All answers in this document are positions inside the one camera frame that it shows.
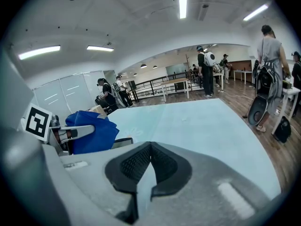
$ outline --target wooden floor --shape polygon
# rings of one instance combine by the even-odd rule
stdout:
[[[252,87],[249,87],[249,83],[244,85],[243,82],[238,80],[236,80],[236,82],[230,80],[229,82],[230,84],[225,85],[224,87],[225,93],[220,93],[217,91],[219,88],[215,88],[214,96],[212,98],[221,99],[239,116],[242,116],[247,113],[248,108],[255,97],[255,91]],[[171,94],[166,97],[166,103],[210,99],[204,98],[203,94],[204,91],[189,92],[189,99],[187,99],[187,96],[184,93]],[[135,103],[135,106],[159,105],[164,103],[163,96],[158,96],[142,99],[140,102]],[[285,111],[287,115],[291,111],[289,105],[291,105],[291,103],[288,103],[287,110]],[[271,134],[276,120],[277,116],[270,116],[265,124],[267,128],[265,133],[258,132],[255,127],[250,125],[249,127],[260,140],[262,146],[269,155],[277,173],[281,190],[286,191],[292,185],[295,176],[299,171],[301,162],[301,108],[299,108],[296,117],[292,118],[290,121],[292,135],[285,144],[276,141]]]

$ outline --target fluorescent light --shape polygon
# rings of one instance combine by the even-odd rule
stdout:
[[[35,56],[35,55],[40,55],[40,54],[45,54],[45,53],[49,53],[49,52],[54,52],[54,51],[59,51],[61,48],[60,45],[57,46],[51,46],[51,47],[47,47],[47,48],[40,48],[40,49],[35,49],[35,50],[31,50],[29,52],[26,53],[22,53],[19,54],[19,58],[21,60]]]
[[[78,85],[78,86],[75,86],[75,87],[72,87],[72,88],[70,88],[70,89],[74,89],[74,88],[77,88],[77,87],[79,87],[79,85]],[[67,89],[67,90],[70,90],[70,89]]]
[[[48,105],[50,105],[50,104],[54,103],[55,101],[58,101],[58,99],[57,99],[57,100],[54,100],[53,102],[50,102]]]
[[[55,94],[55,95],[53,95],[53,96],[56,96],[57,94]],[[51,96],[51,97],[53,97],[53,96]],[[48,97],[47,99],[45,99],[45,100],[48,100],[48,99],[50,99],[51,97]]]
[[[244,18],[244,21],[250,20],[252,17],[256,16],[257,14],[263,12],[268,8],[268,5],[263,4],[261,7],[257,8],[254,12],[250,13],[248,16]]]
[[[112,52],[114,49],[113,48],[98,47],[98,46],[88,46],[87,50],[100,50],[100,51]]]
[[[72,95],[72,94],[75,94],[75,92],[73,92],[73,93],[71,93],[71,94],[68,94],[68,95],[66,95],[66,96],[69,96],[69,95]]]
[[[179,0],[180,4],[180,19],[186,18],[187,0]]]

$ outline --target gray dress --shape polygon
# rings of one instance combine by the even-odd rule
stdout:
[[[281,95],[282,95],[282,80],[283,80],[283,75],[282,75],[282,65],[280,62],[280,47],[281,47],[281,42],[279,42],[277,39],[270,38],[270,37],[264,37],[263,40],[260,42],[257,48],[258,55],[262,57],[262,62],[272,62],[275,65],[275,79],[277,84],[277,87],[272,86],[271,90],[274,90],[277,88],[277,97],[272,100],[268,106],[268,113],[273,114],[275,113],[279,102],[281,100]]]

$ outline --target black and white square marker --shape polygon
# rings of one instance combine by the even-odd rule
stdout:
[[[26,116],[25,130],[33,134],[37,139],[47,141],[51,116],[52,112],[30,104]]]

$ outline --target blue bag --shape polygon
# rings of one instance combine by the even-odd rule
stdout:
[[[119,133],[116,124],[105,119],[97,118],[99,113],[78,111],[66,119],[68,126],[93,125],[95,131],[85,137],[74,140],[73,153],[84,154],[109,150],[112,148],[115,138]]]

